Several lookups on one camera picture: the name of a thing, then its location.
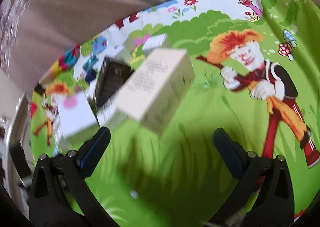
mushroom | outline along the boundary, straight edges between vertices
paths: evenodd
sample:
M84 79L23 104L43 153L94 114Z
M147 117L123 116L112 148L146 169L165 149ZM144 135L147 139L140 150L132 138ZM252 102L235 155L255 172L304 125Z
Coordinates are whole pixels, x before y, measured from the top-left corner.
M292 47L297 47L297 44L295 42L296 39L293 37L293 35L291 35L291 33L288 30L285 29L283 31L283 37L287 43L291 43Z
M291 51L292 51L292 48L289 43L284 43L279 45L278 53L282 56L288 56L290 61L294 59L291 54Z

tablecloth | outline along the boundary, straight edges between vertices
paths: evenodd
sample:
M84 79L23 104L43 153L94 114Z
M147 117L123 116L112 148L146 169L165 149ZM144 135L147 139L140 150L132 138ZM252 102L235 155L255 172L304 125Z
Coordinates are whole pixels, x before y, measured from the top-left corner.
M92 54L102 60L121 44L133 42L131 65L137 68L145 59L145 41L162 33L173 48L187 49L196 74L161 136L126 120L112 131L109 147L86 179L120 226L200 226L214 215L237 184L212 143L218 127L259 156L285 156L295 217L303 213L320 181L319 15L311 0L172 0L118 20L81 45L75 66L55 78L47 95L89 92L94 86L84 82L82 65ZM259 60L262 67L255 67ZM232 85L232 76L224 80L213 63L249 82L263 81L260 92L250 91L249 83ZM32 132L45 121L42 99L33 94ZM303 138L301 150L297 139ZM46 127L31 134L31 145L35 160L54 150Z

red pants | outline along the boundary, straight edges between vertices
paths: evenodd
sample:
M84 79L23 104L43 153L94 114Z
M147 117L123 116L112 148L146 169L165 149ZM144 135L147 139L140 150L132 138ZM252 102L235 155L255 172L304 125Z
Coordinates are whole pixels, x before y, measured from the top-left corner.
M299 115L300 119L304 122L301 111L295 100L284 98L283 102L286 103L292 110L294 110ZM262 152L263 158L273 158L273 148L275 144L276 132L278 129L279 122L281 120L282 118L281 118L280 112L277 109L273 109L273 114L269 115L268 131L267 131L267 136L266 136L266 140L265 140L264 148ZM308 143L303 149L304 149L304 154L307 157L316 148L313 141L309 139Z

red mushroom cap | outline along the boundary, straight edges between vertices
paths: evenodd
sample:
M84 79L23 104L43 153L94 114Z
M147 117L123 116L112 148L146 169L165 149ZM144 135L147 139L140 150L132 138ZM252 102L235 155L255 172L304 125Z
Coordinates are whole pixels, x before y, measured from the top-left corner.
M278 53L282 56L287 56L291 54L292 48L289 43L284 43L279 45L279 51Z

cartoon hand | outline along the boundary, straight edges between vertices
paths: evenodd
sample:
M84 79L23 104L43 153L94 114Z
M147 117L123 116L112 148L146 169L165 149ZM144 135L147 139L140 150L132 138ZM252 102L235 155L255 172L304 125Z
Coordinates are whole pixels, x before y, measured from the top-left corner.
M223 78L223 84L228 90L233 90L240 85L240 82L235 79L238 74L231 67L225 66L220 70L220 74Z
M260 81L255 88L250 91L251 98L265 100L269 96L276 94L275 87L267 80Z

